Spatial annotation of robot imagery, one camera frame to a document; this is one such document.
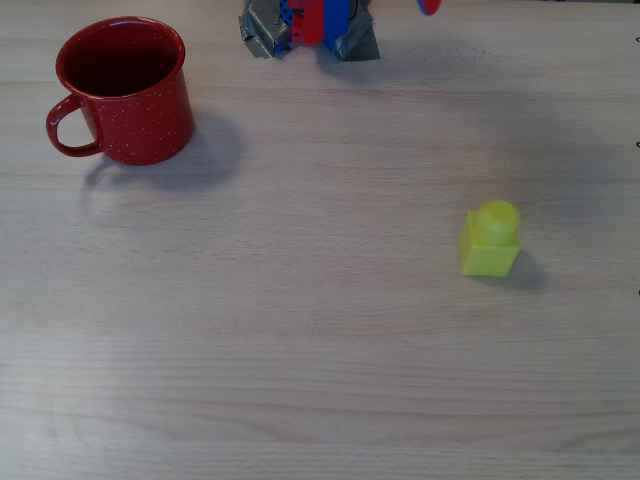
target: yellow lego brick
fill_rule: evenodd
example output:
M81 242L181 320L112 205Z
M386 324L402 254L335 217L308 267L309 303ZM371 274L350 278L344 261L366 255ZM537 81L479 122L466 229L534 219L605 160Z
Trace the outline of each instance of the yellow lego brick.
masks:
M504 200L492 200L467 214L458 240L462 274L506 277L520 251L520 214Z

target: table surface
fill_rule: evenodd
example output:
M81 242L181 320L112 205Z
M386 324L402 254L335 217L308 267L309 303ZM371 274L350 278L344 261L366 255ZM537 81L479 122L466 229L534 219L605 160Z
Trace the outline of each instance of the table surface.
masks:
M640 7L379 0L357 64L256 60L241 9L0 0L0 477L639 478ZM62 43L126 14L197 117L146 169L44 132ZM525 251L463 278L493 197Z

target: red mug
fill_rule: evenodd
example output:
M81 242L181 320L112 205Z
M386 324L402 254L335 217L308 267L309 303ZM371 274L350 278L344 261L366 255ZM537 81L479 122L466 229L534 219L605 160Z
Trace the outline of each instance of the red mug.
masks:
M103 152L126 165L173 157L193 133L184 59L178 33L148 18L112 18L81 30L56 61L71 95L47 117L51 142L71 157ZM58 140L58 124L79 108L95 141L68 147Z

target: mug handle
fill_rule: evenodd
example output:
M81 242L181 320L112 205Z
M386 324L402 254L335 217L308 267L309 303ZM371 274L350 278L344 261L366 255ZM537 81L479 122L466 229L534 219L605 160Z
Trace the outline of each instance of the mug handle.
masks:
M47 133L49 134L49 140L51 140L54 147L70 157L87 157L102 151L98 141L83 145L82 147L68 147L67 145L60 143L60 140L58 140L58 124L60 121L71 112L78 110L81 107L82 102L80 99L73 95L69 95L58 105L53 107L47 116Z

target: toy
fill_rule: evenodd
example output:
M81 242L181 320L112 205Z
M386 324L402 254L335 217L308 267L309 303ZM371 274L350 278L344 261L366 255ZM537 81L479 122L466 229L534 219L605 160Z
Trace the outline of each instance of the toy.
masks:
M258 58L290 50L291 43L324 45L343 61L380 58L369 13L371 0L245 0L240 33ZM433 15L441 0L418 0Z
M467 214L458 240L462 274L506 277L520 251L520 214L505 200L492 200Z

